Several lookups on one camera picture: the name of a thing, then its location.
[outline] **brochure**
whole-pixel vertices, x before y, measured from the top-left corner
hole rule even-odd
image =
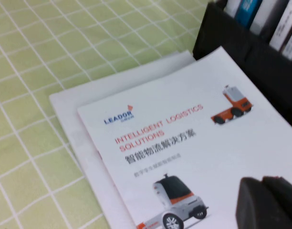
[[[188,51],[175,53],[163,59],[50,96],[50,101],[59,122],[112,229],[134,229],[135,225],[79,118],[77,108],[166,76],[194,61],[195,59]]]
[[[78,112],[138,229],[237,229],[242,177],[292,183],[292,127],[222,48]]]

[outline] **black tire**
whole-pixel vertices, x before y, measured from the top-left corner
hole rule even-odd
[[[166,214],[163,217],[163,224],[165,229],[176,229],[176,225],[178,225],[178,229],[184,228],[183,221],[174,214]]]
[[[204,219],[207,216],[208,211],[205,209],[202,212],[195,214],[194,217],[196,219]]]
[[[241,117],[243,115],[243,112],[238,108],[232,108],[231,113],[236,117]]]
[[[220,118],[219,116],[215,116],[214,117],[214,121],[215,123],[218,123],[218,124],[224,124],[226,121],[223,120],[223,118]]]

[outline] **black plastic part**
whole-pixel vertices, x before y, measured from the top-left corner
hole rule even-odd
[[[239,229],[292,229],[292,220],[275,196],[248,177],[240,181],[236,220]]]
[[[227,15],[227,1],[209,3],[193,50],[196,60],[222,46],[292,125],[292,62]]]
[[[262,183],[292,219],[292,184],[282,177],[264,177]]]

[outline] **orange and white vehicle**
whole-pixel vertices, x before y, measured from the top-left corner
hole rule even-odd
[[[253,106],[237,87],[227,85],[223,94],[232,104],[232,107],[211,117],[215,123],[224,124],[227,120],[232,120],[234,116],[241,117],[249,112]]]
[[[207,208],[202,199],[195,196],[189,188],[176,176],[164,175],[160,181],[153,184],[154,191],[165,210],[152,219],[137,226],[137,229],[183,229],[184,221],[195,217],[204,219]]]

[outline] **file holder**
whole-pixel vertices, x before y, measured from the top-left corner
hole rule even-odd
[[[208,4],[193,55],[222,46],[278,112],[292,125],[292,62],[224,12],[227,0]]]

